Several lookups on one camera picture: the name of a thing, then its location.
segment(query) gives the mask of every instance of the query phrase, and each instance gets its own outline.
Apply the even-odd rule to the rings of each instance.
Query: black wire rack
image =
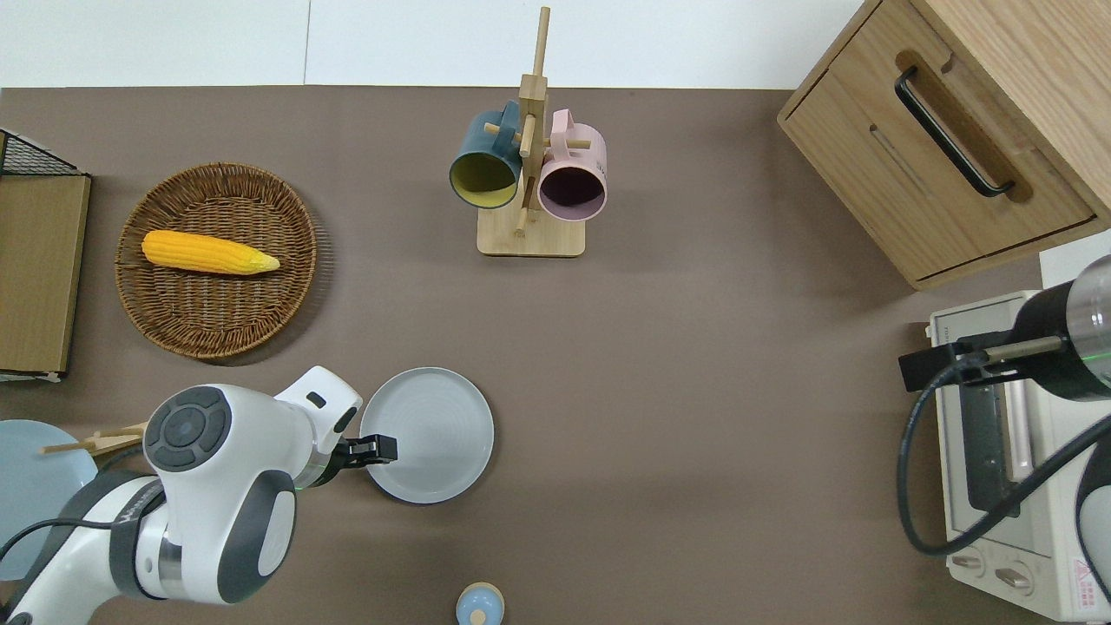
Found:
[[[0,175],[88,175],[50,151],[0,128]]]

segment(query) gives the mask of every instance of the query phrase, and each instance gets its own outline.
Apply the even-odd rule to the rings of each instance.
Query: light blue plate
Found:
[[[493,452],[493,415],[482,393],[442,367],[400,373],[374,393],[359,436],[398,441],[398,460],[367,472],[402,502],[439,504],[478,481]]]
[[[83,450],[39,453],[48,445],[76,442],[50,424],[0,421],[0,544],[32,523],[58,516],[66,502],[97,476],[97,464]],[[0,579],[22,579],[49,533],[39,530],[8,552],[0,562]]]

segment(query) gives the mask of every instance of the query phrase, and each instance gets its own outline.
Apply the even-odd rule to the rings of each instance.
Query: oven knob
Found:
[[[1020,595],[1029,595],[1034,592],[1034,583],[1031,579],[1030,569],[1022,563],[1011,563],[1007,568],[997,568],[995,577],[1003,584],[1014,588]]]
[[[953,566],[959,566],[977,577],[983,576],[983,556],[975,547],[970,547],[960,554],[953,555],[949,558],[949,562],[951,562]]]

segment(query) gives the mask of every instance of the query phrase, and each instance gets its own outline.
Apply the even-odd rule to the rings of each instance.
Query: yellow corn cob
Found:
[[[154,264],[211,273],[248,275],[279,266],[277,258],[251,245],[174,230],[147,232],[142,252]]]

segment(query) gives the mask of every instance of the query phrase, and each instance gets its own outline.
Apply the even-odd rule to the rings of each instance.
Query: wooden mug tree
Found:
[[[587,224],[563,221],[544,212],[537,199],[537,183],[544,159],[543,138],[548,107],[548,79],[543,75],[544,48],[551,9],[540,8],[537,53],[532,73],[521,74],[521,177],[517,195],[506,205],[479,210],[479,251],[488,255],[547,255],[573,258],[587,249]],[[488,123],[488,132],[498,127]],[[589,141],[570,141],[571,148],[589,148]]]
[[[58,452],[84,450],[91,456],[96,457],[142,443],[142,435],[146,431],[147,422],[119,430],[97,431],[92,433],[92,436],[77,443],[50,445],[49,447],[43,447],[41,452],[43,454],[56,454]]]

